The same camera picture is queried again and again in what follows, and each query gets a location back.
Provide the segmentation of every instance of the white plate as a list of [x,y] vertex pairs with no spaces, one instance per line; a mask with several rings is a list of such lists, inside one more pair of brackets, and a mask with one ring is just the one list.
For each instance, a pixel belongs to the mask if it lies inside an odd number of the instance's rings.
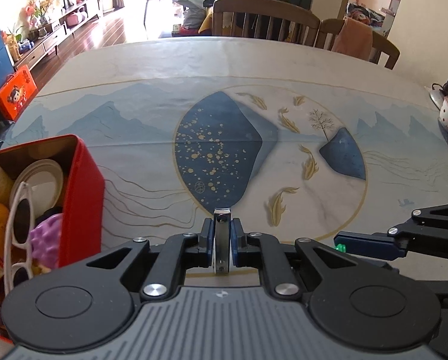
[[39,160],[25,168],[16,179],[11,190],[9,205],[14,200],[17,188],[25,181],[32,188],[32,204],[36,218],[55,206],[62,192],[64,173],[54,160]]

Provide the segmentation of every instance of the round black pad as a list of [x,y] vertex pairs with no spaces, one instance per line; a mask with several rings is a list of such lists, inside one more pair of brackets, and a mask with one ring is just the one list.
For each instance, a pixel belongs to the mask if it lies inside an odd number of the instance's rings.
[[405,307],[403,294],[383,286],[359,288],[350,296],[350,302],[357,311],[369,317],[391,317]]
[[329,269],[309,310],[330,335],[365,350],[393,351],[425,341],[440,318],[429,288],[382,268]]
[[36,301],[37,309],[50,318],[76,317],[86,312],[91,304],[90,293],[71,286],[51,288],[42,292]]
[[92,347],[118,332],[134,310],[112,270],[70,265],[12,290],[2,321],[15,342],[40,351]]

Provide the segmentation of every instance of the pink towel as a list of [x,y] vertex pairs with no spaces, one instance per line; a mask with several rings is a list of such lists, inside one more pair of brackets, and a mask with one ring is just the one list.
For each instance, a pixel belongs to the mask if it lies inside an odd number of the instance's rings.
[[372,51],[372,28],[346,17],[332,51],[369,61]]

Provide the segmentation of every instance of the small tree illustration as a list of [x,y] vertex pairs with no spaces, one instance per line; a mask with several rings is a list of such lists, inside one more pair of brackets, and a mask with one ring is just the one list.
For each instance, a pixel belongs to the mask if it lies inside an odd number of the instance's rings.
[[332,121],[332,118],[327,115],[326,112],[319,111],[317,109],[314,109],[310,113],[309,122],[311,122],[311,126],[314,130],[319,131],[322,130],[324,133],[327,142],[329,142],[329,138],[326,134],[326,131],[330,131],[334,127],[334,122]]

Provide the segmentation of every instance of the red box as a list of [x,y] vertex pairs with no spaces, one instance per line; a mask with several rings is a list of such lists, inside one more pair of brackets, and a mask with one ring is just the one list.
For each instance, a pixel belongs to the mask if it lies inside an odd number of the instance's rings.
[[30,75],[27,65],[21,66],[16,73],[9,75],[7,82],[0,88],[0,110],[9,120],[16,120],[20,110],[37,91],[36,83]]
[[101,251],[104,178],[83,140],[76,135],[41,139],[0,150],[0,166],[13,180],[31,163],[45,158],[56,161],[68,176],[62,199],[61,267]]

